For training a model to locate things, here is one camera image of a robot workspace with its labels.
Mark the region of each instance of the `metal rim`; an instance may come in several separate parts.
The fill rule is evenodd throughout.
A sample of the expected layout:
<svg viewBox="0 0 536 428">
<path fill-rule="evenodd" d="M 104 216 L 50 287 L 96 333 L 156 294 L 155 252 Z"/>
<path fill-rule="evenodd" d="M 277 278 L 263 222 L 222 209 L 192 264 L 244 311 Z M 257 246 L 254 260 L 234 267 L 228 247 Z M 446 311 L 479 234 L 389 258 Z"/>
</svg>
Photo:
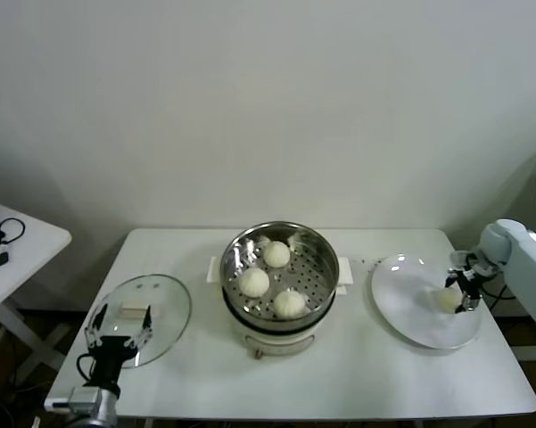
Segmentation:
<svg viewBox="0 0 536 428">
<path fill-rule="evenodd" d="M 275 331 L 278 331 L 279 332 L 278 334 L 280 333 L 288 334 L 290 331 L 301 330 L 302 327 L 304 326 L 304 323 L 313 325 L 313 320 L 315 318 L 320 319 L 326 313 L 328 306 L 331 304 L 331 302 L 334 299 L 335 287 L 337 285 L 338 275 L 339 275 L 338 274 L 339 272 L 338 259 L 334 252 L 333 247 L 323 235 L 311 229 L 310 227 L 300 225 L 298 223 L 286 222 L 286 221 L 265 222 L 265 223 L 260 223 L 256 226 L 248 227 L 245 230 L 243 230 L 240 234 L 238 234 L 233 240 L 231 240 L 229 245 L 225 248 L 222 254 L 221 262 L 220 262 L 220 277 L 221 277 L 223 292 L 225 292 L 227 295 L 225 298 L 226 304 L 230 306 L 230 308 L 235 310 L 236 312 L 241 311 L 238 304 L 235 303 L 236 300 L 233 300 L 230 297 L 230 294 L 234 293 L 230 291 L 230 288 L 232 288 L 232 290 L 234 290 L 235 288 L 234 288 L 233 281 L 231 279 L 227 279 L 228 275 L 231 275 L 231 273 L 228 270 L 228 267 L 225 261 L 228 260 L 232 256 L 231 252 L 234 250 L 234 247 L 238 243 L 240 243 L 242 240 L 244 240 L 247 236 L 253 235 L 254 233 L 261 231 L 262 229 L 270 229 L 274 227 L 282 227 L 283 229 L 295 229 L 299 232 L 307 233 L 310 238 L 316 239 L 317 244 L 323 245 L 325 253 L 328 257 L 328 259 L 325 259 L 325 263 L 326 263 L 325 266 L 327 266 L 330 272 L 332 272 L 331 274 L 332 280 L 328 280 L 327 278 L 327 281 L 326 281 L 326 289 L 328 290 L 328 294 L 324 296 L 324 298 L 322 298 L 322 300 L 318 303 L 318 305 L 315 308 L 311 309 L 309 314 L 303 317 L 294 318 L 292 320 L 279 319 L 279 318 L 275 318 L 275 319 L 270 318 L 269 320 L 267 320 L 265 317 L 257 316 L 255 313 L 250 312 L 250 311 L 247 311 L 247 313 L 245 314 L 244 313 L 239 314 L 239 318 L 247 318 L 247 322 L 250 324 L 254 324 L 255 322 L 263 323 L 263 324 L 269 323 L 270 326 L 272 327 L 272 328 L 265 328 L 265 327 L 262 328 L 262 327 L 258 327 L 257 325 L 255 325 L 256 330 L 260 328 L 266 333 L 273 334 L 275 333 Z"/>
<path fill-rule="evenodd" d="M 230 311 L 230 313 L 234 316 L 234 318 L 236 320 L 238 320 L 239 322 L 244 324 L 246 327 L 248 327 L 248 328 L 250 328 L 250 329 L 252 329 L 252 330 L 254 330 L 254 331 L 258 332 L 258 333 L 267 334 L 267 335 L 271 335 L 271 336 L 289 336 L 289 335 L 301 333 L 301 332 L 304 332 L 305 330 L 310 329 L 315 324 L 319 323 L 323 319 L 323 317 L 326 315 L 326 313 L 331 309 L 331 306 L 333 305 L 333 302 L 334 302 L 334 297 L 335 297 L 335 295 L 333 295 L 333 299 L 332 299 L 331 303 L 329 303 L 328 305 L 326 305 L 323 308 L 323 313 L 321 314 L 321 317 L 317 317 L 311 323 L 307 323 L 306 325 L 304 325 L 302 327 L 299 327 L 299 328 L 297 328 L 295 330 L 278 331 L 278 330 L 267 330 L 265 328 L 258 327 L 256 325 L 252 324 L 250 321 L 248 321 L 248 320 L 244 319 L 243 317 L 241 317 L 240 314 L 238 313 L 238 311 L 236 311 L 234 309 L 234 307 L 228 301 L 226 291 L 222 290 L 222 298 L 224 299 L 224 302 L 226 303 L 226 306 L 228 307 L 228 310 Z"/>
</svg>

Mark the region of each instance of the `floor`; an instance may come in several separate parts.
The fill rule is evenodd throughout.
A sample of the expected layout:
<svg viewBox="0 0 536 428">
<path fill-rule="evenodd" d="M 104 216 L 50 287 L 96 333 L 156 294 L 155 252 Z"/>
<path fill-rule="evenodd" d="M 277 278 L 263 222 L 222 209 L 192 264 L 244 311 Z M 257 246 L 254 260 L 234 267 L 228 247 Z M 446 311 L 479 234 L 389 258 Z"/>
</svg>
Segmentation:
<svg viewBox="0 0 536 428">
<path fill-rule="evenodd" d="M 73 338 L 79 332 L 83 315 L 76 313 L 26 313 L 27 324 L 41 337 L 46 337 L 60 322 L 71 325 L 70 332 L 56 347 L 66 353 Z M 536 344 L 536 328 L 531 320 L 499 320 L 499 326 L 511 345 Z M 30 378 L 21 385 L 13 387 L 9 378 L 13 369 L 29 354 L 29 349 L 20 341 L 7 334 L 0 343 L 0 404 L 12 415 L 16 428 L 29 428 L 35 416 L 42 420 L 41 428 L 59 428 L 63 419 L 59 416 L 47 414 L 42 405 L 55 378 L 55 371 L 41 365 Z M 536 392 L 536 362 L 522 363 L 533 389 Z M 139 428 L 144 426 L 141 420 L 125 420 L 120 422 L 122 428 Z M 334 422 L 334 423 L 261 423 L 261 422 L 200 422 L 200 421 L 155 421 L 154 428 L 405 428 L 413 426 L 409 422 Z M 536 428 L 536 413 L 528 416 L 501 417 L 493 420 L 481 421 L 430 421 L 426 428 L 442 427 L 479 427 L 479 428 Z"/>
</svg>

